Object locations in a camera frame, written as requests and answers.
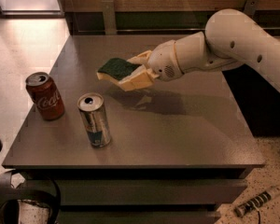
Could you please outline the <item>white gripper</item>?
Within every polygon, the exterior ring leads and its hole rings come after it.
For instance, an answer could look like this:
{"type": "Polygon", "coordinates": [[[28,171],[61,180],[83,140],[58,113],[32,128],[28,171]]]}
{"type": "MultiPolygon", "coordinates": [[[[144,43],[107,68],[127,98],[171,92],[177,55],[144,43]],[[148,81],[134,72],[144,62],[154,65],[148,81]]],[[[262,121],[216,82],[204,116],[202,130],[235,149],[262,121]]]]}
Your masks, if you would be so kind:
{"type": "Polygon", "coordinates": [[[171,81],[183,76],[176,58],[174,40],[158,45],[153,51],[146,50],[128,59],[127,62],[141,66],[119,82],[119,87],[124,91],[150,87],[157,78],[171,81]]]}

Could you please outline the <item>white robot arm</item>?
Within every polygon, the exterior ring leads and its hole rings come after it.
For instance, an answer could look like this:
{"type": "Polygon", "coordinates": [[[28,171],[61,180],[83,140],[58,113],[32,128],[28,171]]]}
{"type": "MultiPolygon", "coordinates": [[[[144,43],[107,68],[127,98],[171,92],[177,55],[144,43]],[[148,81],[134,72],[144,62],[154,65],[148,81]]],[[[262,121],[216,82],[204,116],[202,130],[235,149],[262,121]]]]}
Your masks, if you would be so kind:
{"type": "Polygon", "coordinates": [[[280,92],[280,41],[246,14],[223,9],[205,30],[170,40],[129,60],[138,68],[119,82],[125,91],[170,81],[194,71],[223,71],[248,65],[280,92]]]}

